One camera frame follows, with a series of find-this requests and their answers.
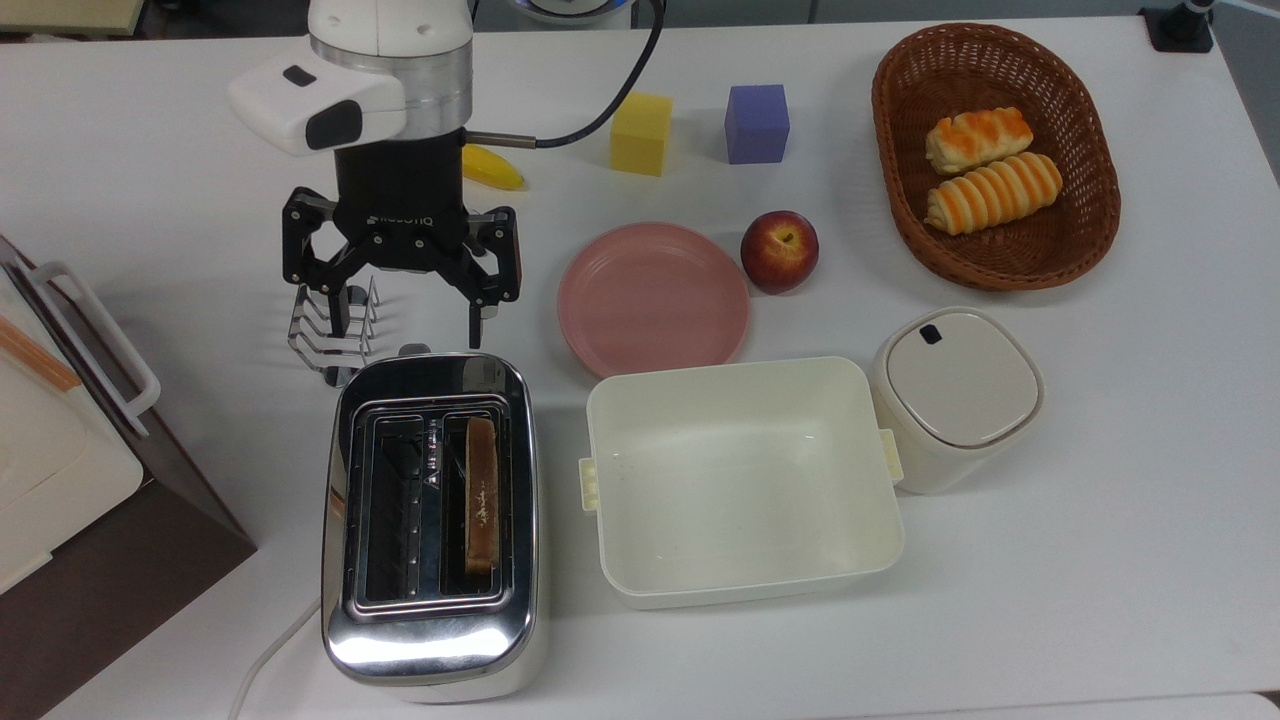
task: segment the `white cord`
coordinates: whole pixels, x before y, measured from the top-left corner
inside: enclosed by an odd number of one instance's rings
[[[310,620],[319,611],[320,598],[317,597],[315,602],[308,605],[307,609],[302,611],[302,615],[298,615],[298,619],[293,621],[293,625],[291,625],[288,630],[284,630],[280,637],[275,638],[271,647],[266,648],[266,652],[259,656],[259,659],[248,669],[248,673],[244,673],[244,680],[241,683],[241,689],[236,694],[236,702],[232,703],[232,711],[227,714],[227,720],[236,720],[239,717],[241,707],[244,707],[244,698],[248,697],[248,688],[253,684],[253,679],[257,678],[257,671],[261,670],[262,666],[266,665],[282,647],[284,647],[284,643],[289,642],[289,638],[298,634],[302,625],[306,625],[307,620]]]
[[[1249,3],[1248,0],[1222,0],[1224,5],[1235,5],[1242,10],[1249,10],[1260,15],[1266,15],[1274,20],[1280,20],[1280,10],[1272,10],[1271,8],[1263,8],[1256,3]]]

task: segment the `apple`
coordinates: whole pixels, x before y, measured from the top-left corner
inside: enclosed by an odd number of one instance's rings
[[[769,295],[797,287],[817,265],[818,232],[799,213],[765,213],[742,236],[742,269]]]

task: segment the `chrome toaster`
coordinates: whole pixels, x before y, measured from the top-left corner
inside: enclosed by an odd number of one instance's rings
[[[480,354],[374,363],[342,392],[321,632],[349,678],[412,702],[515,692],[547,651],[534,418]]]

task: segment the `black cable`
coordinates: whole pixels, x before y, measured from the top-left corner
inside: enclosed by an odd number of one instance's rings
[[[563,147],[571,142],[577,142],[579,140],[582,140],[584,137],[600,129],[600,126],[613,117],[618,105],[622,105],[627,94],[631,92],[631,87],[635,86],[637,79],[640,79],[640,73],[644,72],[644,67],[649,61],[649,55],[653,55],[653,49],[658,45],[658,36],[662,35],[662,18],[667,12],[666,0],[649,0],[649,3],[653,5],[653,29],[649,31],[649,40],[645,42],[644,50],[640,51],[640,56],[636,59],[635,67],[631,68],[631,74],[627,76],[626,82],[622,83],[622,88],[618,90],[617,96],[613,97],[609,106],[600,113],[600,117],[591,120],[591,123],[582,129],[561,137],[538,140],[535,141],[534,147]]]

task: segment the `bread roll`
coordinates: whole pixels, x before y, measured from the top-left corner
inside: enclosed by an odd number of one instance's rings
[[[1032,143],[1032,128],[1018,108],[996,108],[942,118],[924,136],[933,169],[955,176],[1016,155]]]
[[[1047,208],[1061,190],[1053,160],[1023,152],[931,190],[924,222],[947,234],[970,233]]]

